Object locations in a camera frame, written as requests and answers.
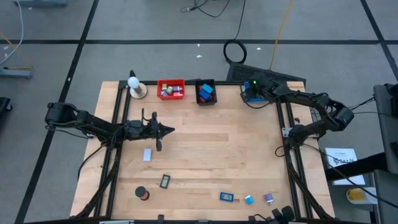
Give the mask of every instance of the blue object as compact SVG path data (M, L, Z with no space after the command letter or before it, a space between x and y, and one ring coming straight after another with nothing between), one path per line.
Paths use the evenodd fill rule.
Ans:
M224 200L226 202L234 202L234 195L222 192L220 193L220 200Z
M272 198L272 194L266 194L265 196L266 202L272 203L274 201L274 198Z
M251 205L251 204L254 203L254 200L253 200L253 198L252 198L250 195L246 196L246 197L244 198L244 200L246 201L246 203L247 203L248 205Z
M244 82L244 90L249 88L249 82ZM266 100L260 97L253 97L248 102L265 102Z
M205 90L201 90L199 92L199 95L204 99L204 100L208 100L210 98L210 94L208 94Z
M210 86L207 85L207 84L203 84L203 85L201 86L201 89L202 89L202 90L205 90L205 91L208 92L208 93L212 93L212 92L213 92L213 88L210 87Z

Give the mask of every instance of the white paper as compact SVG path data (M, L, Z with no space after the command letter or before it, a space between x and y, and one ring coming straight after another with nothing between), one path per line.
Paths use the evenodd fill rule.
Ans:
M151 155L152 155L152 149L144 149L143 161L144 162L149 162L150 159L151 159Z
M345 163L342 163L343 161L345 161L345 162L357 161L354 149L325 148L325 152L326 152L326 154L329 155L329 156L326 156L326 159L332 167L341 166L341 165L345 164ZM362 175L350 177L349 180L358 185L365 185L365 180L363 179ZM346 179L343 179L343 180L333 181L333 185L352 185L352 183L348 182L348 180L346 180Z

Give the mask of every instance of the white lamp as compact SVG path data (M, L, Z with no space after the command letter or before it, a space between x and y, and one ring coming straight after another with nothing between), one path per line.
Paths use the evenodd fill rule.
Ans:
M140 83L137 77L130 77L127 84L130 87L130 95L135 99L141 99L148 93L147 87Z

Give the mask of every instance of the white ball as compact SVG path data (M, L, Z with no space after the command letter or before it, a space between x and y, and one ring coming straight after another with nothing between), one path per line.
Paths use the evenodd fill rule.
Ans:
M139 86L139 80L137 77L130 77L129 80L127 80L127 84L130 88L137 88Z

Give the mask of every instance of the black bin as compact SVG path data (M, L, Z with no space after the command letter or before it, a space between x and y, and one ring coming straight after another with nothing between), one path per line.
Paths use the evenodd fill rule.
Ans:
M207 102L202 102L199 100L199 97L200 97L199 86L202 86L204 84L207 84L213 88L213 92L210 94L213 98ZM197 104L199 106L214 105L215 103L217 103L216 85L214 85L214 80L197 80L197 81L195 81L195 92L197 95Z

